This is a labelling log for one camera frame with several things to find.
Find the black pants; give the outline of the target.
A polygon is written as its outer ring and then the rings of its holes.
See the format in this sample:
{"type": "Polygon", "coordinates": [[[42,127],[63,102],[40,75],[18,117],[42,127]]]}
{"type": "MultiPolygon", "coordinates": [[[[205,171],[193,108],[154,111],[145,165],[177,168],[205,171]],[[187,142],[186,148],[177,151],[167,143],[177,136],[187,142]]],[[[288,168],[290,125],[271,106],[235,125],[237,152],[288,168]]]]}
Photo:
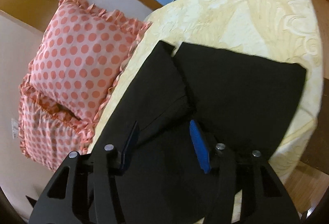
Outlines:
{"type": "Polygon", "coordinates": [[[190,121],[213,143],[258,150],[268,161],[297,111],[305,79],[297,63],[158,42],[95,145],[122,150],[133,123],[139,125],[130,166],[115,178],[125,223],[204,220],[218,176],[201,169],[190,121]]]}

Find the rear polka dot pillow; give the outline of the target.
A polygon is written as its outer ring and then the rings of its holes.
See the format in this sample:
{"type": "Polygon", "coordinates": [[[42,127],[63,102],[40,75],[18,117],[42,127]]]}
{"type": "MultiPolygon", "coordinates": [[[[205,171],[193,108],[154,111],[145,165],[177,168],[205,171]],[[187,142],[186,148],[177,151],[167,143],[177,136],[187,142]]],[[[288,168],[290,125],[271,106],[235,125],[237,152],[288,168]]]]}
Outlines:
{"type": "Polygon", "coordinates": [[[25,157],[51,171],[58,169],[71,151],[86,154],[94,125],[78,120],[31,84],[31,74],[19,85],[18,136],[25,157]]]}

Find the polka dot pillow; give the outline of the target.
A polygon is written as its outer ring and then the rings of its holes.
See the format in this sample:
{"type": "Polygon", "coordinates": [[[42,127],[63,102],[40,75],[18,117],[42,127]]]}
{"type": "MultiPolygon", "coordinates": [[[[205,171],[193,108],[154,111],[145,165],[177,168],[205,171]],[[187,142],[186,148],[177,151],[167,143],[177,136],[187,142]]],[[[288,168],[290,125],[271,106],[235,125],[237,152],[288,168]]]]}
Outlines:
{"type": "Polygon", "coordinates": [[[94,125],[78,120],[31,84],[31,74],[19,85],[18,136],[25,157],[51,171],[58,169],[71,151],[86,154],[94,125]]]}
{"type": "Polygon", "coordinates": [[[87,0],[60,0],[33,60],[30,84],[79,120],[97,123],[109,89],[150,26],[87,0]]]}

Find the front polka dot pillow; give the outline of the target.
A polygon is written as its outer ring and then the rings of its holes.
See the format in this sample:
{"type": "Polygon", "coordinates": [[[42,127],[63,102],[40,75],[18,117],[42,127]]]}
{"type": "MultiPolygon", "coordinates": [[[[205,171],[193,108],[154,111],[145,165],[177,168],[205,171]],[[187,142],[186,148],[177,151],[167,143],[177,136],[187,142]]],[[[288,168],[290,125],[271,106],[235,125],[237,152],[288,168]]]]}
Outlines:
{"type": "Polygon", "coordinates": [[[60,0],[33,60],[30,84],[79,120],[97,123],[109,89],[150,26],[87,0],[60,0]]]}

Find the yellow patterned bed cover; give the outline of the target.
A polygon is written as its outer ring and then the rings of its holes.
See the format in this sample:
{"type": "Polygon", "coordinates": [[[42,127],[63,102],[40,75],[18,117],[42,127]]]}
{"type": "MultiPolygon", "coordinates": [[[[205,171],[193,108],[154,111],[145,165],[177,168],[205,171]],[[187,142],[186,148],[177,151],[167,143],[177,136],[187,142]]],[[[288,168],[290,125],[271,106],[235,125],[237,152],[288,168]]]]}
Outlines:
{"type": "MultiPolygon", "coordinates": [[[[302,96],[283,140],[268,160],[281,180],[294,168],[320,109],[322,45],[311,0],[179,0],[154,11],[149,20],[152,26],[106,106],[108,119],[158,42],[175,50],[189,43],[297,63],[306,70],[302,96]]],[[[240,219],[241,199],[241,192],[235,194],[232,221],[240,219]]]]}

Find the white wall socket panel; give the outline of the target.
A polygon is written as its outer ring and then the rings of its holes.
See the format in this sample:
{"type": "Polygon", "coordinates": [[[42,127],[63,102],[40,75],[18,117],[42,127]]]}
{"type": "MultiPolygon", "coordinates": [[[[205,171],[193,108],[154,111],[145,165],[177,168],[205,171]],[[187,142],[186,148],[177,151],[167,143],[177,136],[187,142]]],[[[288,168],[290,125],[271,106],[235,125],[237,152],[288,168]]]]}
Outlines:
{"type": "Polygon", "coordinates": [[[19,124],[18,121],[14,118],[11,119],[11,128],[12,128],[12,138],[16,139],[19,136],[19,124]]]}

